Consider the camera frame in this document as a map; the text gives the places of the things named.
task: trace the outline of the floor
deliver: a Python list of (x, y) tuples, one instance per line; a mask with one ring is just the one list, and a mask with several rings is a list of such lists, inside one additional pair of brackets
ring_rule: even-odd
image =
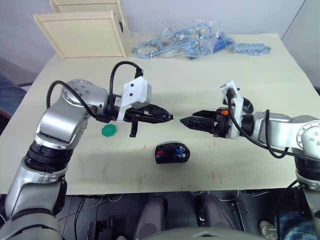
[[(282, 189), (261, 189), (258, 191), (209, 191), (220, 198), (222, 204), (227, 208), (236, 227), (240, 230), (240, 222), (232, 206), (235, 202), (244, 202), (247, 210), (248, 220), (250, 222), (253, 234), (259, 235), (259, 222), (261, 220), (273, 221), (276, 201)], [(192, 193), (185, 192), (157, 192), (157, 193), (130, 193), (115, 195), (93, 195), (93, 196), (67, 196), (64, 208), (56, 218), (60, 223), (61, 231), (66, 240), (75, 238), (75, 216), (71, 215), (82, 210), (76, 221), (76, 232), (78, 240), (86, 240), (89, 223), (96, 220), (107, 220), (113, 218), (114, 226), (112, 228), (111, 238), (107, 238), (107, 231), (101, 232), (99, 239), (115, 240), (118, 236), (125, 236), (128, 240), (133, 239), (136, 225), (144, 205), (150, 196), (161, 195), (167, 199), (168, 213), (165, 219), (165, 228), (197, 227), (197, 217), (195, 210), (195, 198)], [(291, 205), (295, 208), (292, 192), (287, 194), (288, 201), (286, 206)], [(0, 198), (0, 213), (4, 214), (5, 195)]]

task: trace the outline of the beige table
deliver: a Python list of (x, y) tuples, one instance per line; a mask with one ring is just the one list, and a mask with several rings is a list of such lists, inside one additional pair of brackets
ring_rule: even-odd
[[(277, 34), (234, 35), (236, 42), (264, 43), (271, 54), (250, 56), (221, 51), (195, 60), (127, 58), (144, 69), (152, 85), (152, 103), (174, 115), (163, 124), (139, 123), (130, 138), (130, 123), (117, 124), (115, 136), (101, 135), (103, 123), (90, 119), (75, 149), (66, 174), (68, 194), (113, 194), (193, 190), (283, 188), (295, 179), (292, 157), (273, 158), (245, 138), (213, 138), (190, 130), (180, 119), (199, 110), (222, 106), (220, 85), (235, 80), (243, 97), (255, 111), (270, 109), (291, 117), (319, 117), (320, 100), (307, 76), (285, 49)], [(113, 66), (120, 57), (69, 58), (55, 55), (39, 74), (0, 138), (0, 193), (6, 193), (33, 141), (46, 109), (46, 94), (55, 80), (86, 79), (108, 88)], [(114, 93), (134, 75), (121, 66), (115, 76)], [(52, 102), (58, 98), (57, 87)], [(183, 141), (191, 150), (184, 164), (157, 165), (155, 146)]]

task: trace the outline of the plastic bag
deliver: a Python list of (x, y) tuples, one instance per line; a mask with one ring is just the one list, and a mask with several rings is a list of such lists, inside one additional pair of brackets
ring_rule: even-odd
[(170, 27), (157, 27), (153, 33), (133, 34), (133, 55), (141, 59), (178, 56), (195, 59), (211, 55), (231, 43), (231, 38), (221, 35), (219, 22), (194, 20), (192, 23), (186, 26), (177, 22)]

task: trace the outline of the green object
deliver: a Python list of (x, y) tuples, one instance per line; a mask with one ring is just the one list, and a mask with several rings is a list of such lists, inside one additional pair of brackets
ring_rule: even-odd
[(105, 125), (101, 130), (102, 135), (105, 137), (112, 137), (113, 135), (116, 134), (116, 132), (117, 132), (117, 127), (116, 125), (113, 125), (113, 124)]

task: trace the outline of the orange component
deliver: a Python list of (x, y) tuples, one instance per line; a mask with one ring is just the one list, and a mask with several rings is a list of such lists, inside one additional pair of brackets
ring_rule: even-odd
[(222, 111), (221, 111), (221, 114), (222, 114), (223, 116), (228, 116), (229, 111), (228, 111), (228, 110), (222, 110)]

